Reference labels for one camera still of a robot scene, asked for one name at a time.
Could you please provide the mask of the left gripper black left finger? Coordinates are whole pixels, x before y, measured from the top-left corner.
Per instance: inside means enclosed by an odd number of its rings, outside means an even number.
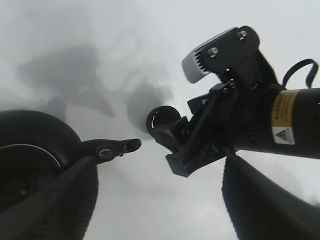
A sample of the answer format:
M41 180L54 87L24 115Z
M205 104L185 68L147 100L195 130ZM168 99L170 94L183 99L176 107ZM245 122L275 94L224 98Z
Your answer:
M82 240L99 191L97 159L83 157L62 175L0 214L2 240Z

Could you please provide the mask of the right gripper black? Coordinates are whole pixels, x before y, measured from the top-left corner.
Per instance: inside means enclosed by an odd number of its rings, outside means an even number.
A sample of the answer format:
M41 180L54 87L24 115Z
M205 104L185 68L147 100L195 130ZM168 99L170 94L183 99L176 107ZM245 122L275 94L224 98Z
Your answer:
M174 174L189 177L238 150L285 154L271 128L273 100L282 87L259 45L251 27L233 27L182 60L188 82L195 84L210 73L221 82L206 96L190 101L190 121L184 116L164 124L167 117L150 118L149 133L170 151L165 158Z

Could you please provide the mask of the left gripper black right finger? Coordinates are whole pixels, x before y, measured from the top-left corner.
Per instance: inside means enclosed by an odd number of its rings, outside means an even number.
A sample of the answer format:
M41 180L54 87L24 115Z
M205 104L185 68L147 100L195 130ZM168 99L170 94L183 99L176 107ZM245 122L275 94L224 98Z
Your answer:
M299 199L237 155L226 158L222 196L239 240L318 240L320 208Z

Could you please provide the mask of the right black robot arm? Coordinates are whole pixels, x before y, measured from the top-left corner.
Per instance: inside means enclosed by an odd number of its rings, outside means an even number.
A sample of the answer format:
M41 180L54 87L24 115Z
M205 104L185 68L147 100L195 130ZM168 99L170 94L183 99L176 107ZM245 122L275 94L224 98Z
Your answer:
M174 174L188 177L239 150L319 158L320 90L312 86L319 65L301 60L278 82L259 45L251 27L233 27L182 60L190 83L209 74L220 82L188 101L191 119L169 105L149 113L147 131L170 151Z

